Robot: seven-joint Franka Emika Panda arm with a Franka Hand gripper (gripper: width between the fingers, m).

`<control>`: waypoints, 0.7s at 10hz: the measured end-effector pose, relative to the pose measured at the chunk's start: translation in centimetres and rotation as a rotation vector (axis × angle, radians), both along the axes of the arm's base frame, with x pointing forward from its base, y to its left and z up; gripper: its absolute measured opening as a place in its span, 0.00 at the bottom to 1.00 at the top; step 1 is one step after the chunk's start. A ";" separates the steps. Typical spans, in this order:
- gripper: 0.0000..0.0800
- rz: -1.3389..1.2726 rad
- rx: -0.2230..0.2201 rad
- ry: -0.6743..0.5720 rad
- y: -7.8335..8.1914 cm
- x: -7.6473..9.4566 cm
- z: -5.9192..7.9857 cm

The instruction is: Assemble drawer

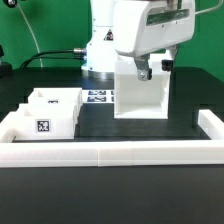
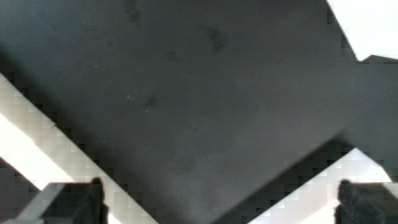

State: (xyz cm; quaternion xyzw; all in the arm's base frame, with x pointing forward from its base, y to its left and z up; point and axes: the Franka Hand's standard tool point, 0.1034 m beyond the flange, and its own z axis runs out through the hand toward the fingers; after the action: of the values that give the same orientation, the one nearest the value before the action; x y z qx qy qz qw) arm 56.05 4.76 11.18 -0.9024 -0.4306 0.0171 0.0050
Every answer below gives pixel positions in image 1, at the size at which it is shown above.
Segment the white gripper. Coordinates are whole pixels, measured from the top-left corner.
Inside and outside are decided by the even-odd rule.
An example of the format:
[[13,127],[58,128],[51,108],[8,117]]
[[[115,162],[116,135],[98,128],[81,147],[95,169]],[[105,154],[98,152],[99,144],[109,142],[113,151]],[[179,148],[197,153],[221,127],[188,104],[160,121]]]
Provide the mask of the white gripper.
[[114,48],[119,55],[135,58],[138,79],[148,81],[152,69],[147,54],[166,48],[162,70],[171,71],[176,44],[191,39],[194,26],[194,0],[118,0],[113,13]]

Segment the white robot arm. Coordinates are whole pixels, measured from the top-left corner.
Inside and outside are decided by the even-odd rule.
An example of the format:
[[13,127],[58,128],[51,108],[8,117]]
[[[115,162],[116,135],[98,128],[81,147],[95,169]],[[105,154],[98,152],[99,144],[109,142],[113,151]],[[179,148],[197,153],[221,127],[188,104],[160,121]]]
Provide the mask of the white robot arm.
[[126,56],[137,62],[138,76],[151,77],[150,54],[192,38],[195,0],[90,0],[92,37],[86,45],[83,72],[100,79],[115,75],[115,61]]

